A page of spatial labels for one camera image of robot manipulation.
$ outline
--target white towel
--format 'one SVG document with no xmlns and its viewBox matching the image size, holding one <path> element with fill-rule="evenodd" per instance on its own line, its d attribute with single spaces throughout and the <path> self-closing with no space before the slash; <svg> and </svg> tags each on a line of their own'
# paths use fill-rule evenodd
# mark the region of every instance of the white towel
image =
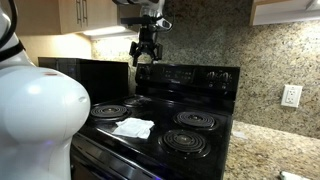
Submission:
<svg viewBox="0 0 320 180">
<path fill-rule="evenodd" d="M 128 137 L 147 139 L 150 135 L 150 128 L 154 125 L 152 121 L 145 121 L 137 118 L 127 118 L 124 121 L 116 122 L 118 127 L 112 134 Z"/>
</svg>

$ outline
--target burner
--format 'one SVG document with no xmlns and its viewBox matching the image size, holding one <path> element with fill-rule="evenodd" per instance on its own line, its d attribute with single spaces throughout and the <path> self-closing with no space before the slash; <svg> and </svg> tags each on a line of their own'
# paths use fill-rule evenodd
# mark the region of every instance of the burner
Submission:
<svg viewBox="0 0 320 180">
<path fill-rule="evenodd" d="M 137 107 L 137 106 L 142 106 L 143 104 L 146 104 L 149 101 L 151 101 L 151 99 L 149 99 L 149 98 L 133 97 L 133 98 L 130 98 L 130 99 L 126 99 L 124 101 L 124 104 L 127 105 L 127 106 Z"/>
<path fill-rule="evenodd" d="M 159 138 L 159 143 L 167 152 L 183 158 L 204 157 L 210 152 L 210 145 L 203 136 L 185 130 L 168 131 Z"/>
<path fill-rule="evenodd" d="M 215 119 L 207 113 L 202 112 L 181 112 L 176 118 L 178 124 L 198 128 L 198 129 L 213 129 L 216 124 Z"/>
<path fill-rule="evenodd" d="M 130 111 L 124 106 L 118 105 L 104 105 L 96 106 L 91 110 L 91 115 L 98 118 L 120 118 L 128 115 Z"/>
</svg>

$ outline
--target oven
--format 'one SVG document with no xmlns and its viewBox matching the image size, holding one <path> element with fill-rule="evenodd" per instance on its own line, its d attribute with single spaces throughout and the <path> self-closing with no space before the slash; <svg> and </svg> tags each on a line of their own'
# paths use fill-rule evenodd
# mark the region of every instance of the oven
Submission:
<svg viewBox="0 0 320 180">
<path fill-rule="evenodd" d="M 222 179 L 239 73 L 139 64 L 135 95 L 93 105 L 73 137 L 73 179 Z M 129 117 L 154 123 L 147 139 L 113 134 Z"/>
</svg>

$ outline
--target granite backsplash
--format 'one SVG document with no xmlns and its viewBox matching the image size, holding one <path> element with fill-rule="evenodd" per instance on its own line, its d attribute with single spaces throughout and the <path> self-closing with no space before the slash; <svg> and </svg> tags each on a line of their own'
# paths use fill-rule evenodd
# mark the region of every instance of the granite backsplash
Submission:
<svg viewBox="0 0 320 180">
<path fill-rule="evenodd" d="M 320 139 L 320 21 L 249 26 L 251 0 L 167 0 L 175 22 L 159 34 L 161 63 L 239 66 L 234 119 Z M 94 59 L 128 61 L 131 38 L 92 41 Z M 148 56 L 140 58 L 149 61 Z M 131 67 L 131 92 L 135 68 Z M 284 84 L 303 86 L 298 108 L 280 105 Z"/>
</svg>

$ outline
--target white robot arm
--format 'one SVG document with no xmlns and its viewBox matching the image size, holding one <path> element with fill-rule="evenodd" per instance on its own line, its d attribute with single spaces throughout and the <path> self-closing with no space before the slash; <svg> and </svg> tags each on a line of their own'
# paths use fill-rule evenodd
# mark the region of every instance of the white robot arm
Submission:
<svg viewBox="0 0 320 180">
<path fill-rule="evenodd" d="M 122 18 L 122 24 L 140 24 L 139 42 L 132 42 L 129 54 L 133 57 L 133 66 L 137 65 L 142 53 L 148 54 L 152 62 L 162 59 L 162 45 L 156 43 L 158 32 L 170 31 L 172 24 L 163 18 L 165 0 L 113 0 L 118 5 L 142 6 L 140 17 Z"/>
<path fill-rule="evenodd" d="M 12 14 L 10 25 L 0 4 L 0 179 L 71 179 L 70 144 L 89 115 L 88 93 L 68 76 L 33 65 Z"/>
</svg>

